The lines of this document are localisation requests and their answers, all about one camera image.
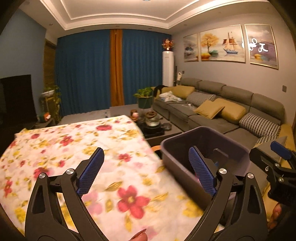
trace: houndstooth pillow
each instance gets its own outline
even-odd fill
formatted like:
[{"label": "houndstooth pillow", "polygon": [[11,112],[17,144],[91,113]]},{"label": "houndstooth pillow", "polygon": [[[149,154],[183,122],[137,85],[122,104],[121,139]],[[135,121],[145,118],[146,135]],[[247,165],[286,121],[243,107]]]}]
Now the houndstooth pillow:
[{"label": "houndstooth pillow", "polygon": [[274,135],[278,136],[281,130],[279,125],[252,113],[247,113],[239,121],[239,126],[259,138]]},{"label": "houndstooth pillow", "polygon": [[264,137],[259,138],[255,145],[263,144],[265,142],[268,142],[268,141],[271,141],[271,140],[275,140],[275,139],[277,139],[277,135],[264,136]]},{"label": "houndstooth pillow", "polygon": [[192,92],[190,95],[187,96],[186,101],[196,107],[199,107],[206,100],[214,101],[215,99],[216,95]]}]

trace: gray wall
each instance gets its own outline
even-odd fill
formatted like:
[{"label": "gray wall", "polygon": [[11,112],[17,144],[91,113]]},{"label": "gray wall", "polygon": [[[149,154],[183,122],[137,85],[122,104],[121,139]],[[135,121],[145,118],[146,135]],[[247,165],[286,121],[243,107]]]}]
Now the gray wall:
[{"label": "gray wall", "polygon": [[[271,25],[278,53],[278,70],[250,64],[248,52],[246,53],[245,64],[218,61],[184,62],[183,37],[209,29],[241,24],[246,49],[245,23]],[[185,71],[183,77],[221,82],[275,99],[285,106],[287,122],[293,123],[296,110],[296,54],[290,31],[278,14],[236,15],[196,25],[193,28],[174,34],[173,40],[176,65],[179,72]],[[282,91],[283,85],[287,86],[286,93]]]},{"label": "gray wall", "polygon": [[30,74],[37,114],[43,92],[45,32],[44,27],[18,9],[0,35],[0,78]]}]

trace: floral tablecloth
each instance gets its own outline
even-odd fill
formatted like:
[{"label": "floral tablecloth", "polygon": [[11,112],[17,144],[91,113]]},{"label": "floral tablecloth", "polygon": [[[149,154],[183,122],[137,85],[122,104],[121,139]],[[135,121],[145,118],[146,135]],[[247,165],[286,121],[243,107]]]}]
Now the floral tablecloth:
[{"label": "floral tablecloth", "polygon": [[[146,228],[149,240],[184,240],[202,210],[127,116],[18,133],[0,158],[0,202],[13,224],[24,233],[28,201],[41,172],[61,175],[97,147],[104,150],[105,162],[82,200],[106,237],[129,240]],[[77,231],[62,194],[58,198],[68,227]]]}]

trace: screw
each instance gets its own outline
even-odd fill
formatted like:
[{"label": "screw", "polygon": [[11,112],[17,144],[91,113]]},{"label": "screw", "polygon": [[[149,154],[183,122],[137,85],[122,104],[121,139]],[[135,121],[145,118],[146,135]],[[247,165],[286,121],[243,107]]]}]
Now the screw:
[{"label": "screw", "polygon": [[70,168],[70,169],[68,169],[68,170],[66,171],[66,173],[67,173],[68,175],[71,175],[71,174],[74,173],[74,169]]},{"label": "screw", "polygon": [[45,178],[45,176],[46,176],[46,174],[44,172],[39,174],[39,178],[41,178],[41,179]]},{"label": "screw", "polygon": [[220,172],[221,174],[226,174],[226,173],[227,173],[227,170],[224,169],[224,168],[220,168],[220,169],[219,169],[219,172]]},{"label": "screw", "polygon": [[252,174],[252,173],[248,173],[248,178],[250,178],[250,179],[253,179],[254,178],[254,175]]}]

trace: painting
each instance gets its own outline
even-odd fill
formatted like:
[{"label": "painting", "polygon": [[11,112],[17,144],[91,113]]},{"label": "painting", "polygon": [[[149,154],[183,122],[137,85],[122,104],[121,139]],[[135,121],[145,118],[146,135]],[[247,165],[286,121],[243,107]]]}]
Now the painting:
[{"label": "painting", "polygon": [[246,62],[241,25],[201,32],[200,47],[202,61]]},{"label": "painting", "polygon": [[198,37],[192,34],[183,38],[184,62],[198,61]]},{"label": "painting", "polygon": [[245,24],[251,64],[279,68],[276,43],[268,24]]}]

